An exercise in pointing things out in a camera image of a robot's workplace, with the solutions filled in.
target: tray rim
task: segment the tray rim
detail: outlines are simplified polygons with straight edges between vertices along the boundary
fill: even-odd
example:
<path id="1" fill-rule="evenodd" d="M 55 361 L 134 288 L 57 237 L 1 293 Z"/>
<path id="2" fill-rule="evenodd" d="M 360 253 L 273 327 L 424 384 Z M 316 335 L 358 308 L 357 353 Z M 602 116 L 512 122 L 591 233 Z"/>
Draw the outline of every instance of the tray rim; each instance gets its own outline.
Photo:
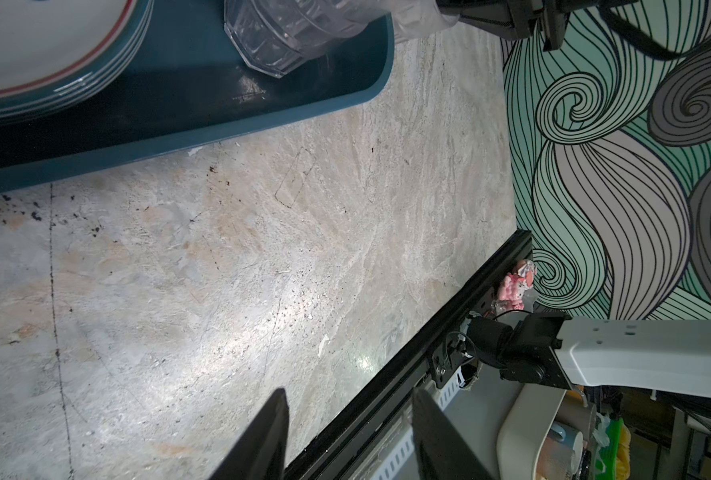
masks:
<path id="1" fill-rule="evenodd" d="M 292 124 L 370 101 L 388 83 L 395 55 L 395 39 L 390 15 L 375 22 L 382 22 L 385 25 L 385 34 L 388 37 L 387 55 L 385 65 L 376 82 L 364 90 L 255 117 L 0 168 L 0 194 Z"/>

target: gray swirl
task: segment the gray swirl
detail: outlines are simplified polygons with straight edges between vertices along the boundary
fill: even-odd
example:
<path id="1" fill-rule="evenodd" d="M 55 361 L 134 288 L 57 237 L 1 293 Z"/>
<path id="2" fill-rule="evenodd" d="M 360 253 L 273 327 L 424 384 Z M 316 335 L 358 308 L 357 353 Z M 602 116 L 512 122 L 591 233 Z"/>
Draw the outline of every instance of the gray swirl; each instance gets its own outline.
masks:
<path id="1" fill-rule="evenodd" d="M 649 132 L 674 147 L 711 140 L 711 48 L 687 58 L 659 84 Z"/>

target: blue tray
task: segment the blue tray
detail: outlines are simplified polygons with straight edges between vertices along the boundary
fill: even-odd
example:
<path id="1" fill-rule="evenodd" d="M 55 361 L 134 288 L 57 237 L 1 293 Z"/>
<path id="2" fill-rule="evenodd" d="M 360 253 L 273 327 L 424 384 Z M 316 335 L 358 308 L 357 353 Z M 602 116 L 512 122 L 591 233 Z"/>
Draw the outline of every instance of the blue tray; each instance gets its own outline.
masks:
<path id="1" fill-rule="evenodd" d="M 277 127 L 374 98 L 393 65 L 389 17 L 284 78 L 245 66 L 222 0 L 156 0 L 120 77 L 50 117 L 0 128 L 0 193 Z"/>

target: wallpaper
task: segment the wallpaper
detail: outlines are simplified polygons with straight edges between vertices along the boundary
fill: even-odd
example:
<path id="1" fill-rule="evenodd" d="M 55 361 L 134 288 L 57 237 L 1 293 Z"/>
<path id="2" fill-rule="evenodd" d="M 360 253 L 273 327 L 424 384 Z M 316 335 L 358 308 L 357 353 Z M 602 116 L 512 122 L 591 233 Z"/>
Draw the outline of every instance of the wallpaper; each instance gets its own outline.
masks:
<path id="1" fill-rule="evenodd" d="M 641 53 L 595 8 L 560 51 L 503 42 L 519 227 L 540 303 L 621 320 L 711 318 L 711 0 L 613 10 L 667 50 Z"/>

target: marble-patterned surface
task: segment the marble-patterned surface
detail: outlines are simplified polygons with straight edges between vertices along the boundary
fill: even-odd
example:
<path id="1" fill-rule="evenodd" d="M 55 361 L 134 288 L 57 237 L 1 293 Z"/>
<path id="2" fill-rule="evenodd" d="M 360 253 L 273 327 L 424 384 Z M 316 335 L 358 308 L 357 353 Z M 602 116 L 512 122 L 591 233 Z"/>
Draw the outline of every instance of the marble-patterned surface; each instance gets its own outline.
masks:
<path id="1" fill-rule="evenodd" d="M 280 386 L 289 461 L 514 229 L 463 24 L 368 104 L 0 195 L 0 478 L 206 478 Z"/>

